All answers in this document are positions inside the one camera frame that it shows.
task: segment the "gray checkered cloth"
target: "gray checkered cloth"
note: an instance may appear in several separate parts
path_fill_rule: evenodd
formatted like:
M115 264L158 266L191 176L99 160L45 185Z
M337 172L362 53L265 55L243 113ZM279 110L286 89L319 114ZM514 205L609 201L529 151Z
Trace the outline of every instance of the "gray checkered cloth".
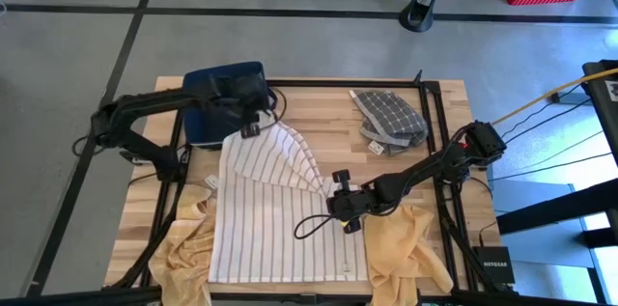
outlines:
M427 138L423 117L393 92L351 91L365 119L360 133L384 147L384 153L401 153Z

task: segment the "wooden table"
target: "wooden table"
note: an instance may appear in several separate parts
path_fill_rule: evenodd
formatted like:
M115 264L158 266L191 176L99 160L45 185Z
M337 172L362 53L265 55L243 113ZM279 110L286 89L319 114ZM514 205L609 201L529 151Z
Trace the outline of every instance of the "wooden table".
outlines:
M178 88L182 85L182 80L183 78L179 76L159 77L155 89L160 91ZM453 134L460 126L466 125L472 119L464 82L462 80L440 80L439 82L449 133ZM347 168L351 173L351 181L362 183L383 173L402 171L429 155L426 144L396 156L378 156L370 152L367 149L369 141L359 133L363 116L352 102L349 88L280 87L279 89L288 100L283 122L296 129L305 138L316 157L322 175L328 176L333 171ZM418 90L405 88L392 89L392 91L405 99L417 112L421 112ZM441 139L432 99L430 99L430 112L436 147L440 149ZM150 116L144 129L144 136L159 145L169 144L175 116L176 112ZM204 184L204 177L217 175L220 152L207 152L199 149L193 151L187 182ZM151 166L135 167L133 178L153 171ZM482 181L486 180L485 173L473 171L472 175ZM128 189L118 237L105 278L106 285L120 279L147 245L158 191L159 182L154 177L138 181ZM172 186L170 193L174 191L174 186ZM445 191L446 197L450 197L448 190ZM415 186L404 202L435 213L428 242L443 259L433 182L428 180ZM480 229L495 221L492 198L482 184L468 181L463 186L462 202L470 243L478 245ZM451 216L454 217L452 208L449 210L451 210ZM500 245L500 235L496 225L483 232L483 240L486 245ZM453 247L460 288L466 289L463 256L455 242L453 242ZM431 279L418 279L417 286L424 295L443 295ZM210 289L211 292L248 293L371 294L372 292L369 282L214 283L210 284Z

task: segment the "gray floor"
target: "gray floor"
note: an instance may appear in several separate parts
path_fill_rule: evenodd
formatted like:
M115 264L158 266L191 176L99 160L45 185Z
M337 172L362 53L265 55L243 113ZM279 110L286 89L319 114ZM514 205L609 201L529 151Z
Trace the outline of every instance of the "gray floor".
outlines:
M6 1L135 6L138 0ZM150 6L394 12L405 3L407 0L151 0ZM435 10L452 14L618 15L611 0L533 7L513 7L504 0L437 0ZM102 95L129 22L129 15L97 14L8 13L0 18L0 111L5 121L0 129L0 179L4 185L0 191L0 278L6 281L0 284L0 297L16 296L23 288L74 162L70 143L88 129L88 117ZM436 22L429 32L413 34L392 20L147 15L118 94L148 92L159 75L183 75L247 60L262 61L268 76L411 77L422 69L426 78L464 79L474 117L491 121L581 76L583 63L616 58L616 54L618 28L613 26ZM545 113L565 109L551 108ZM500 131L516 121L500 126ZM510 175L550 155L544 152L545 147L559 151L598 128L589 108L554 123L510 146L508 156L495 165L494 175ZM569 151L549 163L587 156L593 150L588 147ZM603 148L602 139L595 144L595 152ZM601 161L604 170L614 172L610 160L595 162ZM600 169L590 162L586 172ZM95 158L46 293L100 287L130 170L115 152ZM525 179L576 183L573 174L562 169Z

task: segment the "striped cloth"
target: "striped cloth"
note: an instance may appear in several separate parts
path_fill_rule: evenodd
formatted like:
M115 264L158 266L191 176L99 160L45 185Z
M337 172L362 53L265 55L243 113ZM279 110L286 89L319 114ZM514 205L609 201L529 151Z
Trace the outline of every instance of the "striped cloth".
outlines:
M367 281L362 232L346 235L331 220L304 240L294 238L302 218L327 213L325 199L336 188L320 176L302 136L282 123L254 138L228 136L219 161L209 281ZM305 223L299 234L320 220Z

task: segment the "cloth tag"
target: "cloth tag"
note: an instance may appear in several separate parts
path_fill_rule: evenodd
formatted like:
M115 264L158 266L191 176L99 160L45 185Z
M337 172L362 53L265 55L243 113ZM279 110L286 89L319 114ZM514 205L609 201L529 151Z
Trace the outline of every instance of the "cloth tag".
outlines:
M371 143L369 144L369 146L367 146L367 148L369 148L369 150L374 152L376 155L380 155L382 154L382 152L384 152L384 147L381 146L376 141L371 141Z
M210 175L206 177L204 181L206 182L206 184L209 185L212 190L216 190L217 186L219 185L219 178L215 175Z

